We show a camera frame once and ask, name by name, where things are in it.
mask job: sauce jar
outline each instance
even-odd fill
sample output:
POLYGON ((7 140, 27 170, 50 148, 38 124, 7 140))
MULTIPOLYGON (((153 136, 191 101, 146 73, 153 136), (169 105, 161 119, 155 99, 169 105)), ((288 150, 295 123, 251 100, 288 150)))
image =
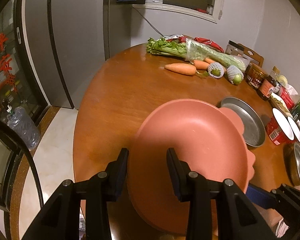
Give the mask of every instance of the sauce jar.
POLYGON ((280 70, 274 66, 270 75, 267 76, 264 80, 262 85, 256 91, 257 94, 264 100, 269 100, 272 92, 275 90, 277 86, 277 76, 280 74, 280 70))
POLYGON ((258 89, 268 74, 257 64, 250 62, 249 65, 250 69, 246 75, 246 82, 250 87, 258 89))

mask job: screw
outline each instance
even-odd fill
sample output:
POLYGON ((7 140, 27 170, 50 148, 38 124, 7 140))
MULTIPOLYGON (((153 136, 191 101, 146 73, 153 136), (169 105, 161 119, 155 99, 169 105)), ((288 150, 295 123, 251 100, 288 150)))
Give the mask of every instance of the screw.
POLYGON ((63 186, 69 186, 71 184, 71 180, 70 179, 66 179, 63 181, 63 186))
POLYGON ((100 179, 103 179, 103 178, 105 178, 106 176, 108 176, 108 173, 106 173, 105 171, 101 171, 101 172, 98 173, 98 177, 99 177, 100 179))
POLYGON ((233 185, 233 180, 232 180, 232 179, 226 179, 226 180, 225 180, 225 184, 226 184, 227 186, 232 186, 232 185, 233 185))
POLYGON ((191 171, 188 173, 189 177, 191 178, 196 178, 198 176, 198 174, 195 171, 191 171))

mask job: white tile floor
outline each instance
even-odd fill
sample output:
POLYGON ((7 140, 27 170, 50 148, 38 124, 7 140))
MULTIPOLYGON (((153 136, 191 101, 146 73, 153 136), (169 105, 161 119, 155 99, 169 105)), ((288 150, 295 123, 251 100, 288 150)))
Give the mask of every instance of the white tile floor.
MULTIPOLYGON (((65 179, 74 180, 72 147, 78 111, 61 108, 49 125, 34 155, 44 202, 65 179)), ((39 200, 32 173, 28 170, 19 213, 19 236, 39 212, 39 200)))

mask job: white cloth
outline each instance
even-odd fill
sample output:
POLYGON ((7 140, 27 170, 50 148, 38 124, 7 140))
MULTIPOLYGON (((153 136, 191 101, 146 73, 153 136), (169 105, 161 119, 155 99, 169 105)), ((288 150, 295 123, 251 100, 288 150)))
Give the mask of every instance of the white cloth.
POLYGON ((284 223, 283 219, 281 219, 279 224, 277 225, 277 231, 275 232, 275 235, 277 236, 277 238, 280 238, 288 229, 289 227, 284 223))

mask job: blue cloth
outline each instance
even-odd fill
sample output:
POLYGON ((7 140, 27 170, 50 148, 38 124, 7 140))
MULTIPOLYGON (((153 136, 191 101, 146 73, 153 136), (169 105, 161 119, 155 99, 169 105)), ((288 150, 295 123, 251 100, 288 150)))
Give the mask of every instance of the blue cloth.
POLYGON ((252 184, 249 184, 245 195, 252 203, 264 209, 274 208, 276 205, 274 194, 267 192, 252 184))

